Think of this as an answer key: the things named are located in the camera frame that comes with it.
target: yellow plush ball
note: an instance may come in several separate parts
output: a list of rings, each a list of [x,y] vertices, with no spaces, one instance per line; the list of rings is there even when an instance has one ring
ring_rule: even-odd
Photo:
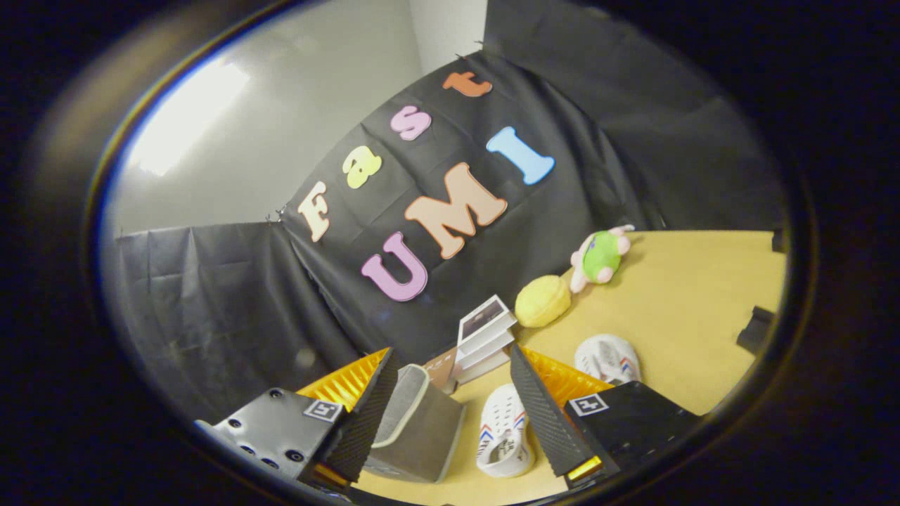
[[[569,287],[559,276],[541,276],[518,293],[516,318],[523,327],[543,327],[569,309]]]

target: yellow table surface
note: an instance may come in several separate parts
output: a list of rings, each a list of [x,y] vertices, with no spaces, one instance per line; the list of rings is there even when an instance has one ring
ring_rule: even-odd
[[[634,346],[643,382],[681,407],[709,412],[741,379],[754,357],[737,335],[758,305],[779,307],[785,256],[771,250],[771,232],[630,232],[631,250],[607,285],[588,286],[571,308],[541,329],[513,327],[520,345],[573,365],[590,336],[616,334]],[[563,278],[572,276],[569,270]],[[504,301],[512,307],[514,301]],[[409,483],[363,471],[357,488],[400,501],[459,506],[529,501],[564,492],[531,430],[535,466],[516,478],[491,478],[475,465],[484,402],[511,383],[509,362],[468,384],[453,398],[467,406],[462,432],[441,483]]]

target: stuffed toy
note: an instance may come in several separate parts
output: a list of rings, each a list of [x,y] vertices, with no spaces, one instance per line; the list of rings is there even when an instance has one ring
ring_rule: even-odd
[[[570,304],[572,297],[561,277],[541,276],[518,293],[516,318],[523,327],[543,327],[562,316]]]
[[[571,266],[575,270],[569,288],[573,294],[583,290],[588,281],[602,284],[613,278],[622,255],[631,248],[625,232],[634,229],[634,225],[623,225],[592,233],[581,243],[578,251],[571,254]]]

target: foam letter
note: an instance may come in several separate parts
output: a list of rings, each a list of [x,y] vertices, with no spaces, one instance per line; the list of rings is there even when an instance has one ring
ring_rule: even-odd
[[[382,265],[381,255],[372,255],[363,264],[363,276],[371,278],[381,288],[385,295],[398,303],[414,298],[425,290],[428,284],[428,271],[422,262],[403,244],[403,234],[394,232],[384,242],[384,252],[393,253],[403,262],[403,265],[412,273],[412,279],[407,283],[397,283]]]
[[[350,151],[350,154],[344,159],[343,169],[346,174],[346,183],[356,190],[381,167],[382,158],[376,157],[368,147],[360,146]]]
[[[488,93],[491,88],[494,86],[484,81],[483,83],[475,83],[472,81],[472,78],[475,77],[473,72],[463,72],[462,74],[458,74],[454,72],[447,76],[447,80],[444,81],[444,89],[449,89],[450,86],[453,87],[454,90],[466,96],[482,96]]]
[[[516,137],[516,129],[512,127],[506,127],[491,137],[488,151],[499,152],[508,158],[525,175],[526,185],[533,185],[550,174],[556,163],[552,157],[542,157]]]
[[[416,113],[415,105],[407,105],[391,118],[391,130],[399,132],[403,140],[414,140],[431,124],[428,113]]]
[[[318,242],[325,234],[325,230],[329,229],[329,219],[322,218],[321,215],[329,211],[329,204],[325,202],[325,183],[319,181],[316,183],[303,202],[297,206],[297,212],[306,218],[306,222],[312,230],[312,242]]]
[[[447,171],[444,184],[450,203],[441,202],[429,197],[419,197],[406,208],[407,220],[421,223],[431,237],[441,247],[441,257],[452,258],[463,248],[465,241],[455,237],[447,228],[475,235],[472,224],[471,209],[478,219],[478,224],[490,225],[507,208],[507,202],[499,199],[484,188],[469,172],[469,166],[457,164]]]

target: white slipper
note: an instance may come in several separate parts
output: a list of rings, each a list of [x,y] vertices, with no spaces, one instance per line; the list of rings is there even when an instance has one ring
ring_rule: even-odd
[[[481,434],[475,464],[495,478],[511,478],[527,471],[535,462],[525,428],[528,417],[516,387],[504,384],[493,391],[481,411]]]
[[[575,350],[575,368],[614,385],[641,381],[641,364],[635,349],[628,341],[612,334],[584,339]]]

